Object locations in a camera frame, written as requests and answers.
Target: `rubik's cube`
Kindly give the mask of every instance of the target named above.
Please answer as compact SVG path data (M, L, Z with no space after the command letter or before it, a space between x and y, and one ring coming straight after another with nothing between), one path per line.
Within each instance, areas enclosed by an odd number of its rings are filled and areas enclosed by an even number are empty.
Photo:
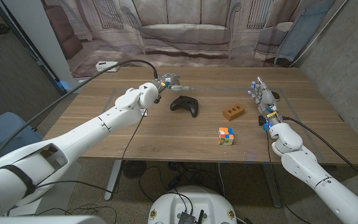
M231 146L234 140L233 129L219 128L219 145Z

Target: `printed backdrop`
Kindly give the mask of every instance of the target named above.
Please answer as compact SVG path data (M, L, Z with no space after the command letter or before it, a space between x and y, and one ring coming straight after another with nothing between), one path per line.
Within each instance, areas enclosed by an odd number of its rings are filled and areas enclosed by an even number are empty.
M98 61L132 58L156 66L288 66L344 1L45 0L44 4L64 9L83 45L87 40L103 41L73 73L83 77L84 70Z

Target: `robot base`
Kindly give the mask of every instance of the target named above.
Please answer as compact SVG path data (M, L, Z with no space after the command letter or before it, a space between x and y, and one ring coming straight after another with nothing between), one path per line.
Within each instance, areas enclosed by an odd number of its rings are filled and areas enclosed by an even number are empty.
M177 188L178 192L186 195L193 204L192 216L198 221L201 210L204 210L202 224L237 224L233 206L217 192L195 185ZM191 204L183 197L187 214L191 212ZM152 205L148 217L148 224L180 223L181 213L185 211L185 204L177 194L164 194Z

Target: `table leg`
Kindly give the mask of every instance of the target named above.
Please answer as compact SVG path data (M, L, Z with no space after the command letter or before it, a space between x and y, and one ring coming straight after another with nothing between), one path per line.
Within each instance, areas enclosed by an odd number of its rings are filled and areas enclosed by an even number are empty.
M278 194L277 185L273 174L273 167L271 164L262 164L262 168L265 173L268 189L272 196L273 206L275 208L281 208L282 203Z
M111 169L109 183L107 184L107 187L106 187L107 190L110 190L110 191L114 190L117 180L118 180L118 177L121 173L121 164L122 164L122 160L114 161L114 165L112 166L112 169ZM104 194L105 200L110 200L111 197L112 197L112 193L106 192Z

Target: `wire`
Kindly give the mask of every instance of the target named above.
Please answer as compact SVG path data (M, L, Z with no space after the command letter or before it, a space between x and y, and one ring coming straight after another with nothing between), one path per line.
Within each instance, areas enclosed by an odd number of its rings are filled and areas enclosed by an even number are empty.
M247 224L246 222L242 221L239 217L236 216L236 219L239 220L240 222Z
M288 206L286 204L283 203L283 205L294 215L296 216L297 218L299 218L301 221L303 221L304 223L307 223L307 224L311 224L310 222L302 219L301 217L299 217L297 214L295 214L290 208L288 208Z
M270 150L269 150L269 133L266 131L266 137L267 137L267 153L268 153L268 159L270 162L272 162L272 158L270 157Z
M139 183L139 187L140 187L140 190L142 191L142 193L143 193L152 203L154 203L154 201L153 201L153 200L146 194L146 192L143 190L142 184L141 184L141 182L140 182L141 178L142 178L143 175L146 173L146 171L149 170L149 169L152 169L152 168L157 168L157 169L158 169L158 172L159 172L159 174L160 174L161 184L163 185L163 187L164 187L165 190L168 190L167 187L165 186L165 184L162 182L161 170L160 170L159 167L156 167L156 166L151 166L151 167L147 168L147 169L144 171L144 173L139 177L138 183Z
M184 199L181 197L181 195L179 194L178 190L176 189L176 187L174 187L175 191L177 192L177 194L179 195L181 201L185 204L185 213L187 213L187 206L186 206L186 203L184 201Z
M54 210L54 209L61 210L61 211L65 212L65 214L66 214L66 213L69 213L70 215L72 215L72 213L70 213L70 212L68 212L68 211L66 211L66 210L64 210L64 209L61 209L61 208L51 208L51 209L48 209L48 210L46 210L46 211L44 211L44 212L38 213L37 215L41 215L41 214L43 214L43 213L45 213L45 212L49 212L49 211Z
M92 76L91 78L81 82L78 86L74 87L72 90L70 90L69 92L67 92L66 94L64 94L63 96L59 97L59 99L55 100L53 103L51 103L49 106L47 106L45 109L43 109L41 112L39 112L38 114L36 114L34 117L32 117L30 120L28 120L28 122L26 122L25 124L23 124L19 129L17 129L13 134L11 134L9 136L9 138L7 138L4 143L0 146L0 153L1 151L5 148L5 146L7 146L10 141L12 141L12 139L14 137L16 137L21 131L23 131L31 122L35 121L39 116L41 116L42 114L44 114L46 111L48 111L49 109L51 109L53 106L55 106L56 104L58 104L59 102L61 102L63 99L65 99L68 95L72 94L73 92L77 91L79 88L81 88L82 86L84 86L85 84L87 84L88 82L90 82L91 80L93 80L94 78L100 76L102 73L104 73L107 70L110 70L112 68L115 68L117 66L123 65L125 63L129 63L129 62L142 62L145 63L147 65L150 65L153 68L153 72L154 72L154 78L158 78L157 75L157 70L155 69L155 67L149 63L146 62L145 60L138 60L138 59L132 59L132 60L126 60L124 62L121 63L117 63L115 65L112 65L108 68L105 68L104 70L98 72L97 74L95 74L94 76Z
M186 196L186 195L183 195L183 194L179 194L179 193L175 193L175 192L167 192L165 194L177 194L179 196L184 196L185 198L187 198L187 200L189 200L190 202L190 205L191 205L191 212L190 212L190 215L193 214L193 203L191 202L191 200Z
M135 136L135 134L136 134L136 131L137 131L137 129L139 128L141 122L143 121L143 117L144 117L144 114L146 114L146 111L147 111L147 110L144 110L144 112L143 112L143 114L142 114L142 118L141 118L140 121L139 121L139 124L137 124L137 127L136 127L136 129L135 129L135 131L134 131L134 133L133 133L131 139L129 140L129 142L128 142L128 144L127 144L127 147L125 148L124 153L122 153L122 158L121 158L121 160L124 160L125 152L127 151L128 147L129 147L129 144L131 143L132 139L134 138L134 136Z
M76 215L80 215L80 213L83 211L83 210L95 210L96 211L96 214L98 214L98 212L99 211L97 211L96 209L97 208L110 208L111 210L113 210L114 211L114 213L116 214L116 217L115 217L115 219L114 219L114 224L117 222L117 211L113 208L113 207L110 207L110 206L97 206L97 207L89 207L89 208L82 208L82 207L84 207L84 206L87 206L87 205L94 205L94 203L89 203L89 204L86 204L86 205L82 205L82 206L80 206L80 207L78 207L78 208L72 208L72 209L69 209L69 210L67 210L67 211L75 211L75 210L81 210L81 211L79 211Z
M206 175L207 175L209 178L211 178L212 180L215 181L215 184L216 184L216 186L217 186L217 191L220 190L220 191L221 191L221 194L223 194L223 189L222 189L222 187L221 187L221 185L220 185L221 182L219 181L220 177L219 177L219 175L218 175L217 173L211 172L211 171L209 171L209 170L204 170L204 169L201 169L201 168L200 168L200 169L195 169L195 168L192 168L192 167L187 168L187 167L185 167L184 164L182 164L182 168L183 168L183 170L184 170L182 176L184 176L187 180L189 180L189 179L184 175L185 172L193 172L193 173L205 172ZM213 174L213 175L215 175L217 178L211 177L209 174Z
M86 182L82 182L82 181L79 181L79 180L60 180L60 181L54 181L54 182L50 182L50 183L46 183L46 184L41 184L41 185L37 185L35 188L40 188L40 187L45 187L45 186L48 186L48 185L51 185L51 184L58 184L58 183L79 183L79 184L85 184L85 185L88 185L90 187L94 187L94 188L97 188L97 189L101 189L103 191L107 191L109 192L110 194L115 194L114 192L110 191L110 190L107 190L107 189L104 189L102 187L99 187L99 186L96 186L96 185L93 185L93 184L89 184L89 183L86 183Z
M218 169L219 169L219 176L221 177L221 181L222 181L223 197L226 198L226 193L224 191L223 178L222 178L222 174L221 174L221 163L220 162L218 162Z
M322 140L322 142L325 143L325 145L327 145L332 151L334 151L341 159L343 159L343 161L345 161L349 166L351 166L357 173L358 173L358 168L356 168L350 161L348 161L341 153L339 153L335 148L332 147L332 145L330 145L325 139L323 139L323 137L321 137L319 134L317 134L316 132L314 132L312 129L310 129L309 127L307 127L306 125L304 125L302 122L297 121L293 118L290 117L286 117L283 116L284 120L290 120L295 122L296 124L299 124L300 126L306 128L310 133L314 134L317 138L319 138L320 140Z
M64 211L65 212L65 215L81 215L81 212L83 211L83 210L87 210L87 212L85 213L85 215L88 213L88 211L89 210L94 210L95 211L95 213L92 213L91 215L97 215L98 214L98 210L97 210L97 208L110 208L110 209L112 209L113 211L114 211L114 213L116 214L116 217L115 217L115 219L114 219L114 224L117 222L117 211L113 208L113 207L110 207L110 206L97 206L97 207L92 207L94 205L94 203L88 203L88 204L86 204L86 205L82 205L82 206L80 206L80 207L78 207L78 208L72 208L72 209L68 209L68 210L64 210L64 209L61 209L61 208L51 208L51 209L48 209L48 210L46 210L46 211L44 211L44 212L41 212L41 213L38 213L38 214L35 214L35 215L41 215L41 214L43 214L43 213L45 213L45 212L49 212L49 211L51 211L51 210L54 210L54 209L58 209L58 210L61 210L61 211Z

